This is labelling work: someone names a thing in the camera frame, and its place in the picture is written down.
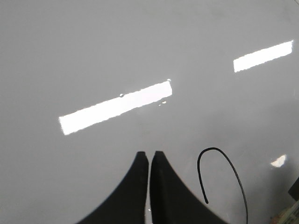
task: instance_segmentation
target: reflective surface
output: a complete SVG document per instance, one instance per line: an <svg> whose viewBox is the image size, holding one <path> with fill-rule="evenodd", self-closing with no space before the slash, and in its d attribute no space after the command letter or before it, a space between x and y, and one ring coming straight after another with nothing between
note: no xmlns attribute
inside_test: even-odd
<svg viewBox="0 0 299 224"><path fill-rule="evenodd" d="M234 60L235 72L250 69L253 66L286 56L292 52L293 41L262 49Z"/></svg>
<svg viewBox="0 0 299 224"><path fill-rule="evenodd" d="M166 81L126 95L120 94L120 97L59 117L59 122L67 135L171 95L170 82Z"/></svg>
<svg viewBox="0 0 299 224"><path fill-rule="evenodd" d="M243 183L249 223L268 223L293 204L296 1L2 1L0 18L0 223L77 222L140 150L149 160L164 151L203 201L197 156L222 149ZM235 73L235 59L291 40L292 53ZM169 78L171 97L61 131L59 117ZM273 166L282 155L283 165ZM208 207L243 223L242 195L225 159L207 153L201 169Z"/></svg>

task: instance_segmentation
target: black wire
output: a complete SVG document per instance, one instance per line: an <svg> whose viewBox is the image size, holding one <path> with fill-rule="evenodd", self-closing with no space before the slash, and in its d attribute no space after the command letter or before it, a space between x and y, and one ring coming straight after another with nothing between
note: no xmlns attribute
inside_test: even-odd
<svg viewBox="0 0 299 224"><path fill-rule="evenodd" d="M234 165L232 164L232 162L229 160L229 158L225 155L225 153L223 151L221 151L220 149L218 148L207 148L205 150L203 150L200 154L199 154L199 157L197 159L197 172L198 172L198 177L199 177L199 182L200 182L200 186L201 186L201 190L202 190L202 194L204 195L204 199L206 201L207 204L209 204L209 201L206 197L206 192L205 192L205 189L204 189L204 185L202 184L202 179L201 179L201 174L200 174L200 159L203 155L203 153L207 152L207 151L210 151L210 150L216 150L218 152L220 152L226 159L227 161L229 162L230 166L232 167L234 173L235 173L235 176L239 182L239 185L240 185L240 188L241 188L241 191L242 191L242 195L243 195L243 199L244 199L244 204L245 204L245 210L246 210L246 224L248 224L248 207L247 207L247 201L246 201L246 196L245 196L245 192L244 192L244 189L243 189L243 186L242 186L242 183L240 181L240 178L239 178L239 175L237 174L237 171L234 167Z"/></svg>

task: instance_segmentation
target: black cable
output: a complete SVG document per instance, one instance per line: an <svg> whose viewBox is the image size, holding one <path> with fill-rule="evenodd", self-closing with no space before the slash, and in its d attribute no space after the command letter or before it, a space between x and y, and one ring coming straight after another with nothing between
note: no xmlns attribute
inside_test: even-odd
<svg viewBox="0 0 299 224"><path fill-rule="evenodd" d="M204 195L204 198L205 198L205 201L207 204L209 204L209 201L206 197L206 192L205 192L205 189L204 189L204 185L202 184L202 179L201 179L201 174L200 174L200 159L203 155L203 153L207 152L207 151L210 151L210 150L216 150L218 152L220 152L226 159L227 161L229 162L230 166L232 167L234 173L235 173L235 176L239 182L239 185L240 185L240 188L241 188L241 191L242 191L242 195L243 195L243 199L244 199L244 204L245 204L245 210L246 210L246 224L248 224L248 207L247 207L247 201L246 201L246 196L245 196L245 192L244 192L244 189L243 189L243 186L242 186L242 183L240 181L240 178L239 178L239 175L237 174L237 171L234 167L234 165L232 164L232 162L229 160L229 158L225 155L225 153L223 151L221 151L220 149L218 148L207 148L205 150L203 150L200 154L199 154L199 157L197 159L197 172L198 172L198 177L199 177L199 182L200 182L200 186L201 186L201 190L202 190L202 194Z"/></svg>

